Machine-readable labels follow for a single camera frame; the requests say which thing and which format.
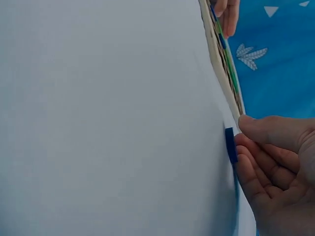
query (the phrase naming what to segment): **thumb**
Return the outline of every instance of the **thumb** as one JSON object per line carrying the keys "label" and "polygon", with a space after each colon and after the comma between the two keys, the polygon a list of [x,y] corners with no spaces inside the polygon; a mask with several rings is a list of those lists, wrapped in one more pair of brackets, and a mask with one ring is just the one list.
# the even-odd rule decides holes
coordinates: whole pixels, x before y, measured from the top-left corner
{"label": "thumb", "polygon": [[241,131],[261,144],[291,150],[299,155],[301,172],[315,186],[315,119],[241,116]]}
{"label": "thumb", "polygon": [[250,139],[261,144],[274,146],[299,153],[302,145],[315,141],[314,119],[293,119],[271,116],[253,119],[239,118],[241,131]]}

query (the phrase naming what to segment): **blue clip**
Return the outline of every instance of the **blue clip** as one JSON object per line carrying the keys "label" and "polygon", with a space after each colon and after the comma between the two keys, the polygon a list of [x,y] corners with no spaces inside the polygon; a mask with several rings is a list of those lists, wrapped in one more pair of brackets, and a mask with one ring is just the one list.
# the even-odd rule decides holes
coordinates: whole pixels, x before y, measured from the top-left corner
{"label": "blue clip", "polygon": [[210,9],[211,9],[211,12],[212,12],[212,15],[213,15],[215,21],[218,21],[217,16],[216,16],[216,14],[215,14],[215,11],[214,11],[212,5],[210,5]]}
{"label": "blue clip", "polygon": [[226,49],[225,39],[223,38],[221,33],[219,33],[219,39],[220,39],[223,49]]}
{"label": "blue clip", "polygon": [[231,164],[234,165],[236,162],[238,162],[238,159],[237,159],[236,146],[234,143],[233,128],[225,129],[225,142],[226,142],[227,154],[230,158]]}

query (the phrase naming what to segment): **blue fabric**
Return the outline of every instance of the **blue fabric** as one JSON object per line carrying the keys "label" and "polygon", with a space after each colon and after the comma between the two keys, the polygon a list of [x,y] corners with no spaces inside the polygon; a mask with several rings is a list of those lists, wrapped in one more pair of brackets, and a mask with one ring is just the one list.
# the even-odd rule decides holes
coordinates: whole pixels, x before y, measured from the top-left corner
{"label": "blue fabric", "polygon": [[229,45],[250,116],[315,116],[315,0],[302,2],[241,0]]}

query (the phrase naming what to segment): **white paper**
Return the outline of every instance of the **white paper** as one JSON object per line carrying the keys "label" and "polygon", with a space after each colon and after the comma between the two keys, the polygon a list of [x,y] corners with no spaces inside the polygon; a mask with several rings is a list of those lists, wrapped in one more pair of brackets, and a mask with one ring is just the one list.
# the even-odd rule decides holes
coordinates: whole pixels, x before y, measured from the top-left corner
{"label": "white paper", "polygon": [[0,20],[1,236],[232,233],[198,1],[10,0]]}

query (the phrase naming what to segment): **white triangle pattern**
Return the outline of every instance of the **white triangle pattern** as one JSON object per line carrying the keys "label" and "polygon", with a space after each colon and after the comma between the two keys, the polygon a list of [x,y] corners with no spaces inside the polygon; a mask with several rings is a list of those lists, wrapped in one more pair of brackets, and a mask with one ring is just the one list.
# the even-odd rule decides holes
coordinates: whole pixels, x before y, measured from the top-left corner
{"label": "white triangle pattern", "polygon": [[272,17],[276,11],[279,9],[278,6],[264,6],[265,11],[269,17]]}
{"label": "white triangle pattern", "polygon": [[300,6],[307,6],[310,3],[310,1],[305,1],[305,2],[301,2],[299,3]]}

